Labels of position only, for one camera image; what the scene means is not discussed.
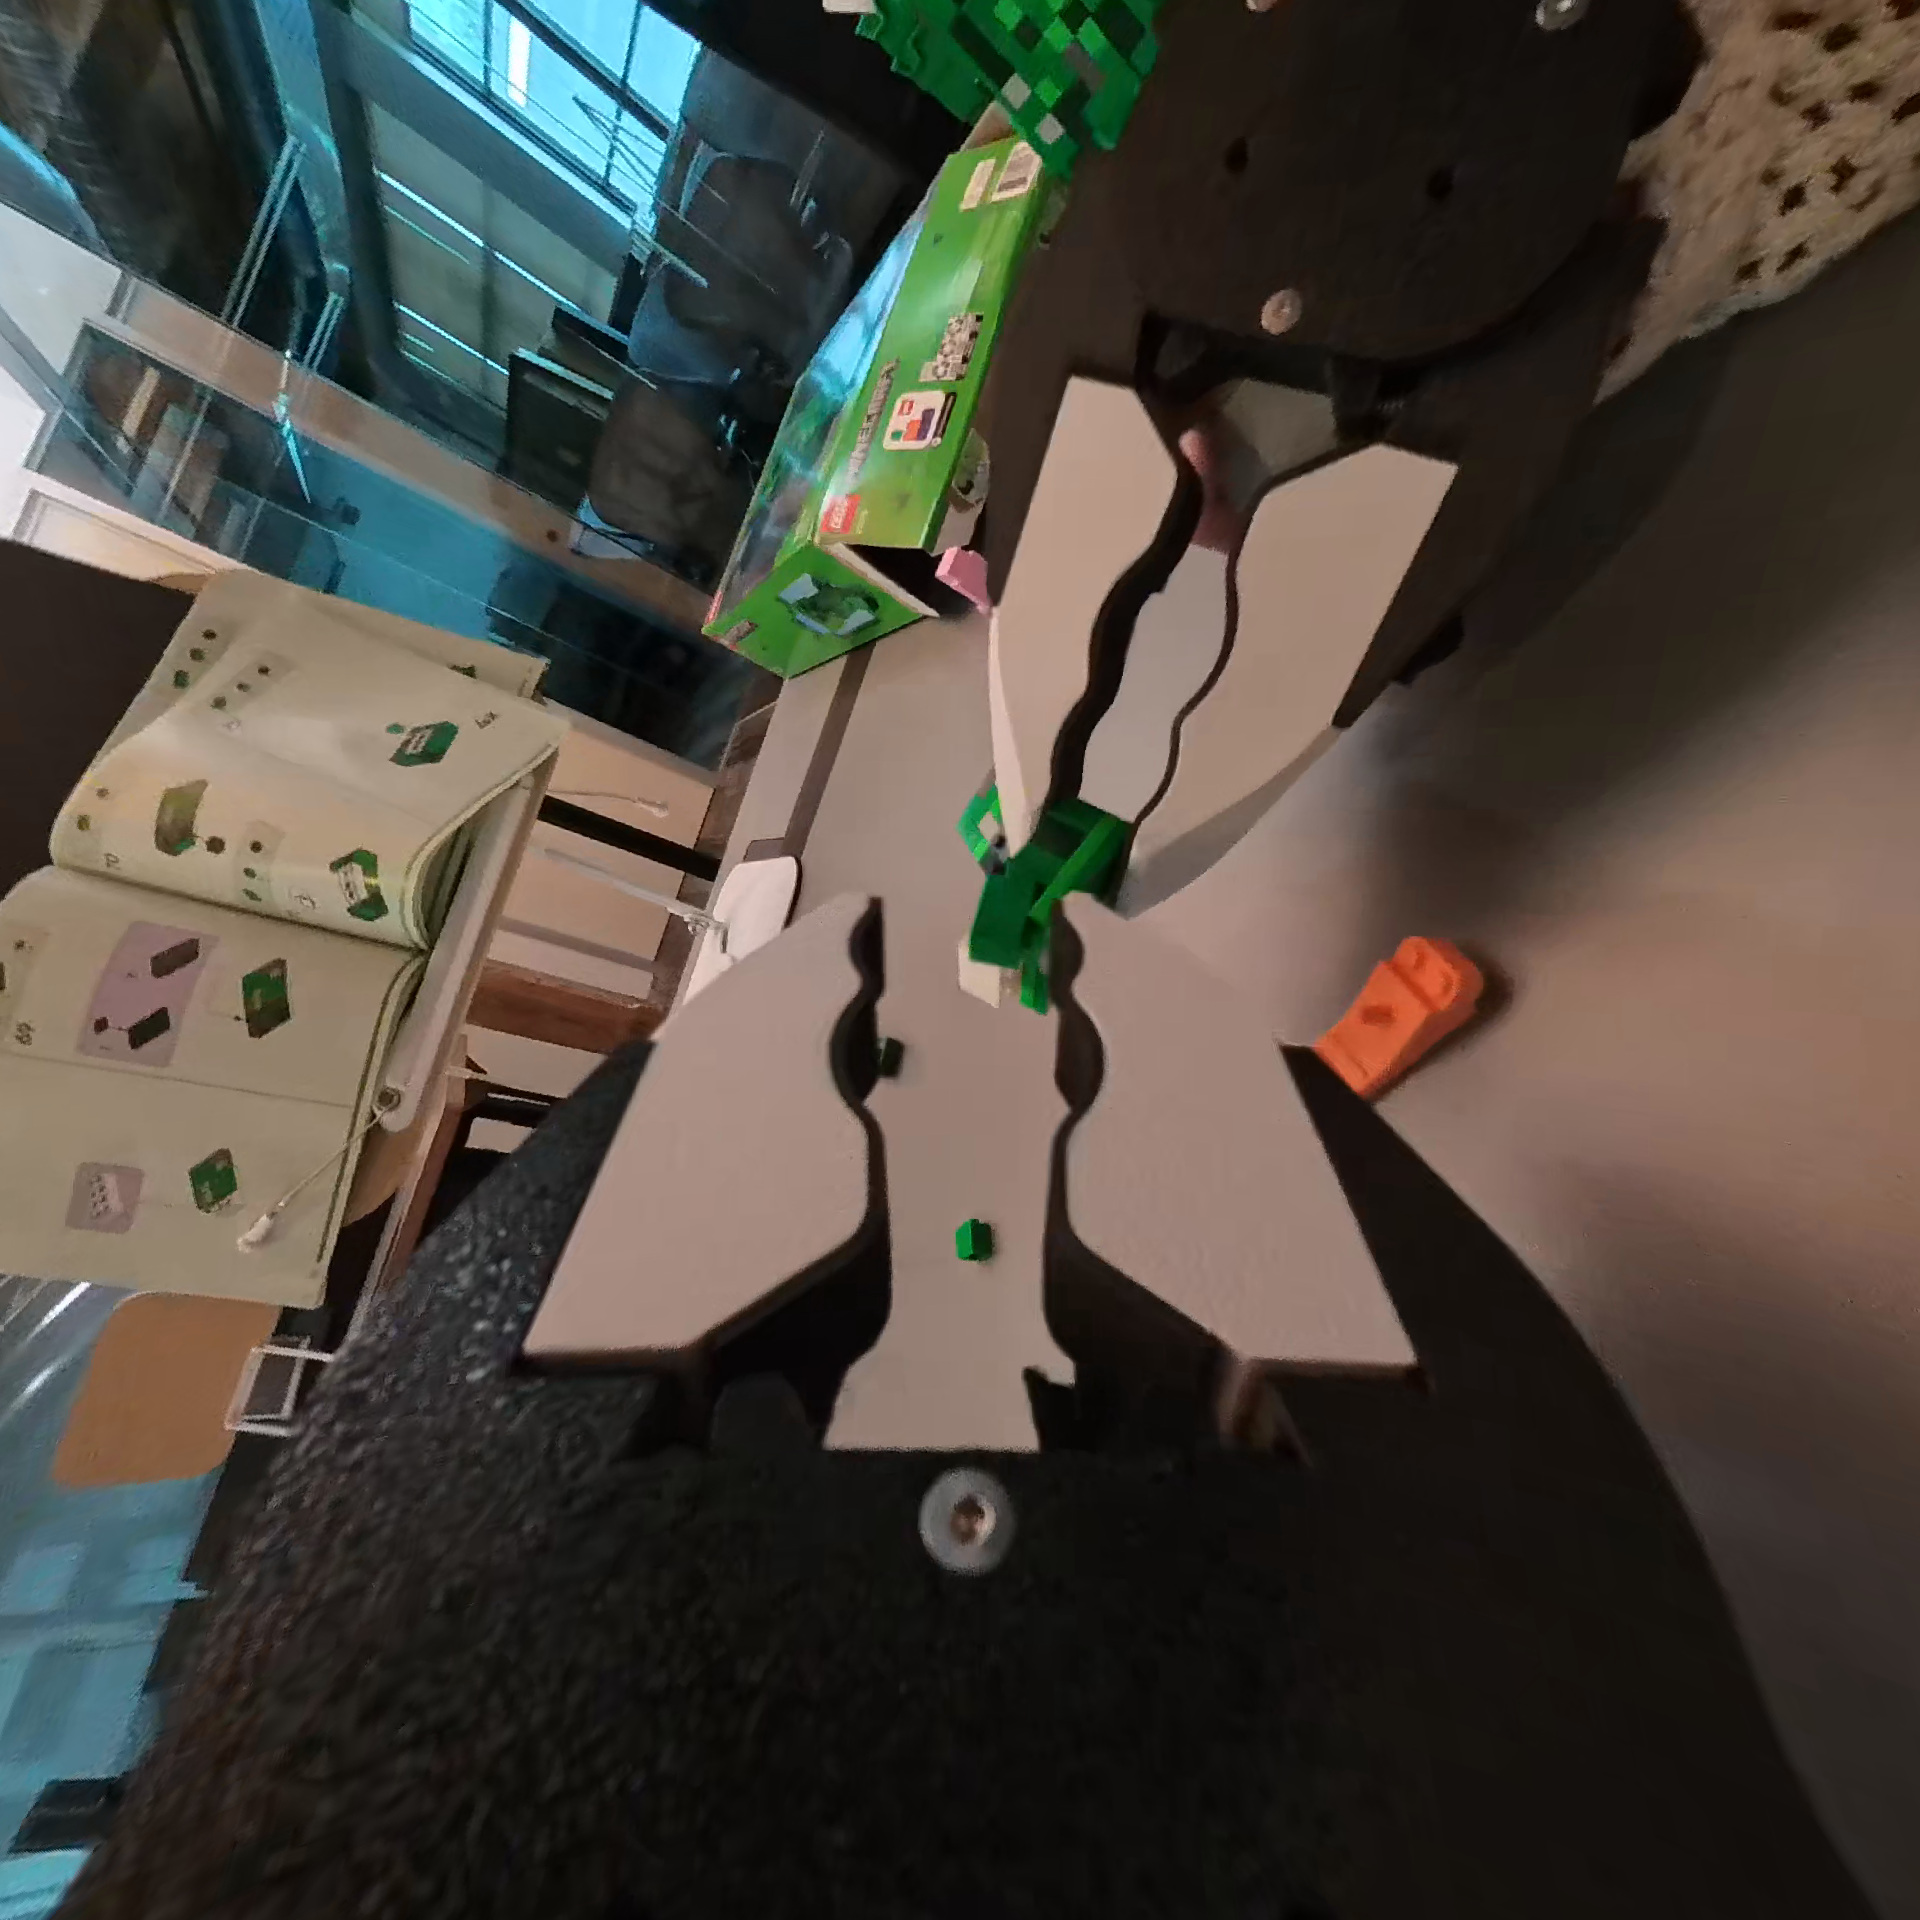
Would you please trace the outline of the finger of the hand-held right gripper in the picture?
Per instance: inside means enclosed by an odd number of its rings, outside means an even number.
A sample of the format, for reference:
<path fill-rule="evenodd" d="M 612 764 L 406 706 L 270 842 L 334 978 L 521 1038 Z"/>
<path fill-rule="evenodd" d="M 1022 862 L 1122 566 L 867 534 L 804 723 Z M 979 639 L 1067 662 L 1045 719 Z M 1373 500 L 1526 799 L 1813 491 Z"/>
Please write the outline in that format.
<path fill-rule="evenodd" d="M 1428 534 L 1454 491 L 1437 457 L 1334 457 L 1269 486 L 1228 567 L 1225 646 L 1172 724 L 1118 911 L 1139 918 L 1208 876 L 1334 737 Z"/>
<path fill-rule="evenodd" d="M 1143 600 L 1163 587 L 1188 472 L 1129 387 L 1075 376 L 996 584 L 989 746 L 1001 848 L 1081 796 L 1097 723 L 1118 703 Z"/>

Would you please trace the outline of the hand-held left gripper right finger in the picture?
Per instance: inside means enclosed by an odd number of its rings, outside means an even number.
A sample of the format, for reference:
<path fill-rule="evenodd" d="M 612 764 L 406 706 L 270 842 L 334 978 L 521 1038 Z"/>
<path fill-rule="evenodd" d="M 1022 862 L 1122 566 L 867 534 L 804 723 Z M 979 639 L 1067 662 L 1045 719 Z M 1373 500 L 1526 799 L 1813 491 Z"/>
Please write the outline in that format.
<path fill-rule="evenodd" d="M 1255 1003 L 1151 929 L 1067 900 L 1050 1007 L 1065 1253 L 1244 1370 L 1412 1376 L 1412 1336 Z"/>

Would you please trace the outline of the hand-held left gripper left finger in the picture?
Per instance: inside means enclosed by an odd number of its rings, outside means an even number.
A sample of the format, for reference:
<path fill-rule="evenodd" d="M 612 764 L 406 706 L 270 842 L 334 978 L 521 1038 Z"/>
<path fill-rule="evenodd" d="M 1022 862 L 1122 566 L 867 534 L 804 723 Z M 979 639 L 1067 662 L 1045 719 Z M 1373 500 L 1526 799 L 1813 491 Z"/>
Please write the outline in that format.
<path fill-rule="evenodd" d="M 693 992 L 655 1034 L 526 1330 L 533 1370 L 700 1371 L 880 1253 L 867 1112 L 880 900 L 838 895 Z"/>

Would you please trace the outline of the green and white lego assembly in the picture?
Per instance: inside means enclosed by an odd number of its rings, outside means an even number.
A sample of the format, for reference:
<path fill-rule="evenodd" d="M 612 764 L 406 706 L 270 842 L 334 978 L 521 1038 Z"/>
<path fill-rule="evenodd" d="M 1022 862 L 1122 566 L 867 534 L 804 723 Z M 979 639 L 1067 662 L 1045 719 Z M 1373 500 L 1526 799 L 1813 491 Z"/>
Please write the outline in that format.
<path fill-rule="evenodd" d="M 1075 893 L 1109 900 L 1134 828 L 1084 799 L 1040 813 L 1033 835 L 1013 848 L 999 817 L 996 784 L 983 784 L 955 821 L 966 854 L 979 866 L 974 929 L 955 947 L 955 982 L 985 1007 L 1020 997 L 1022 1009 L 1050 1007 L 1050 922 Z"/>

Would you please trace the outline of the green lego set box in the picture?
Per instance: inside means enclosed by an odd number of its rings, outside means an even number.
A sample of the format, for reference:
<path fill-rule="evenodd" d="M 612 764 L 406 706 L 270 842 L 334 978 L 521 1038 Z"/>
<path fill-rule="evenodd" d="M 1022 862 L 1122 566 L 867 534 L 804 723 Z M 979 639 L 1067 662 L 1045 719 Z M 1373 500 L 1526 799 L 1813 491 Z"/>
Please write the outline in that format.
<path fill-rule="evenodd" d="M 989 355 L 1050 185 L 1022 137 L 949 153 L 792 387 L 703 633 L 795 681 L 941 619 L 989 486 Z"/>

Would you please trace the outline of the large lego creeper figure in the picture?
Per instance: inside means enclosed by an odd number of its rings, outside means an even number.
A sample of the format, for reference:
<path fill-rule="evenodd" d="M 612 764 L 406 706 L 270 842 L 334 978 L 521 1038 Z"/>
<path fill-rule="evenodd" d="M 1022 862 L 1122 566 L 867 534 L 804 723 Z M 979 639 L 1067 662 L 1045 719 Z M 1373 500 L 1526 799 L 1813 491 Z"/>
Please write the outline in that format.
<path fill-rule="evenodd" d="M 1163 4 L 827 4 L 952 118 L 999 107 L 1040 171 L 1109 153 L 1160 63 Z"/>

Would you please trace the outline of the lego instruction book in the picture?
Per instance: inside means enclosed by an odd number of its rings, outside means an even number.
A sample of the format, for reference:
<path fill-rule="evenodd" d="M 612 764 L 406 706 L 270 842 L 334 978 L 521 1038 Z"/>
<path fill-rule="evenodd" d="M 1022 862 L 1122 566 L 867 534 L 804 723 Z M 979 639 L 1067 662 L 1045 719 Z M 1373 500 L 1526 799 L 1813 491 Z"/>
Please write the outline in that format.
<path fill-rule="evenodd" d="M 2 1275 L 315 1306 L 550 662 L 218 572 L 2 895 Z"/>

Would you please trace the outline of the person's right hand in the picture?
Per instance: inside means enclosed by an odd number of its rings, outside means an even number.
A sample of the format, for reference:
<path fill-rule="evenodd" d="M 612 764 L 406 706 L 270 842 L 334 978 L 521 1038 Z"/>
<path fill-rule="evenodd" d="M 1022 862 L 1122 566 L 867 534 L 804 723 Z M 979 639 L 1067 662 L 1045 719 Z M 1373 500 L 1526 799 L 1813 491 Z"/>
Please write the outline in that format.
<path fill-rule="evenodd" d="M 1235 453 L 1220 434 L 1198 425 L 1183 431 L 1179 452 L 1200 491 L 1191 545 L 1230 555 L 1244 525 Z"/>

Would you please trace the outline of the orange brick separator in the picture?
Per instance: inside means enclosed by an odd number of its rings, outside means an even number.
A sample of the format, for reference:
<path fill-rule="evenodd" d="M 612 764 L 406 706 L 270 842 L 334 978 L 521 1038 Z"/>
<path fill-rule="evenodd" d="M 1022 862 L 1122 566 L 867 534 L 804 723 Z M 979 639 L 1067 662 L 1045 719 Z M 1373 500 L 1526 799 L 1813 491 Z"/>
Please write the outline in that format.
<path fill-rule="evenodd" d="M 1478 1015 L 1484 978 L 1454 940 L 1406 936 L 1355 1003 L 1311 1043 L 1311 1055 L 1359 1099 L 1397 1089 Z"/>

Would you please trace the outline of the white book stand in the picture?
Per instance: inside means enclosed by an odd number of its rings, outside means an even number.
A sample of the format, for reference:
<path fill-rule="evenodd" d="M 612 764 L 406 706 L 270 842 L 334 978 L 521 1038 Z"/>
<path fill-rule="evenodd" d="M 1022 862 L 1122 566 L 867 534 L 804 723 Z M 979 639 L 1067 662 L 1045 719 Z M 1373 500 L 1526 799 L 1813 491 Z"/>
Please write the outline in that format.
<path fill-rule="evenodd" d="M 721 870 L 714 855 L 602 813 L 580 794 L 554 794 L 552 779 L 521 780 L 503 805 L 489 807 L 474 835 L 474 855 L 440 940 L 429 957 L 420 989 L 378 1078 L 374 1118 L 395 1136 L 395 1146 L 388 1150 L 384 1171 L 359 1182 L 366 1188 L 366 1200 L 359 1200 L 363 1213 L 372 1213 L 378 1200 L 388 1205 L 353 1298 L 357 1318 L 372 1310 L 374 1298 L 406 1272 L 420 1240 L 423 1219 L 466 1118 L 487 1104 L 507 1114 L 546 1114 L 541 1099 L 521 1099 L 489 1078 L 471 1075 L 464 1046 L 471 1027 L 603 1059 L 620 1046 L 650 1038 L 662 1022 L 662 1009 L 646 1001 L 566 981 L 550 966 L 493 957 L 493 940 L 507 923 L 507 895 L 526 862 L 536 828 L 655 862 L 707 885 L 707 900 L 693 904 L 643 888 L 637 880 L 622 880 L 583 854 L 540 848 L 541 860 L 571 876 L 612 888 L 620 897 L 653 904 L 693 931 L 693 953 L 678 978 L 683 1001 L 769 943 L 788 929 L 801 895 L 801 862 L 779 854 L 779 845 L 762 860 Z"/>

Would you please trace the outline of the clear acrylic stand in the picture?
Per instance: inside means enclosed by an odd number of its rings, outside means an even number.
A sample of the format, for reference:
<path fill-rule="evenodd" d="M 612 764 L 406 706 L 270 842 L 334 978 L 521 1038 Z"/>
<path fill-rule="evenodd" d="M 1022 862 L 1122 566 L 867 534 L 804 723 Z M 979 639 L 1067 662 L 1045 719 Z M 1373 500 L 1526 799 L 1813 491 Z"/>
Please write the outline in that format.
<path fill-rule="evenodd" d="M 221 1426 L 234 1436 L 284 1441 L 298 1426 L 300 1401 L 336 1351 L 305 1339 L 268 1339 L 255 1347 L 234 1379 Z"/>

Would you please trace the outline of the cork board sign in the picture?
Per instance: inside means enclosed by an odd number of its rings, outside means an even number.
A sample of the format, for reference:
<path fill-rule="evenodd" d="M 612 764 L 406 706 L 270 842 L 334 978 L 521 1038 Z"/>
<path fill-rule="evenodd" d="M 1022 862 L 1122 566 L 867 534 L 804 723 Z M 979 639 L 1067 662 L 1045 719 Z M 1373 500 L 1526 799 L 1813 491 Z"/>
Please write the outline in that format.
<path fill-rule="evenodd" d="M 134 1294 L 104 1323 L 52 1461 L 60 1490 L 201 1479 L 228 1461 L 245 1359 L 273 1302 Z"/>

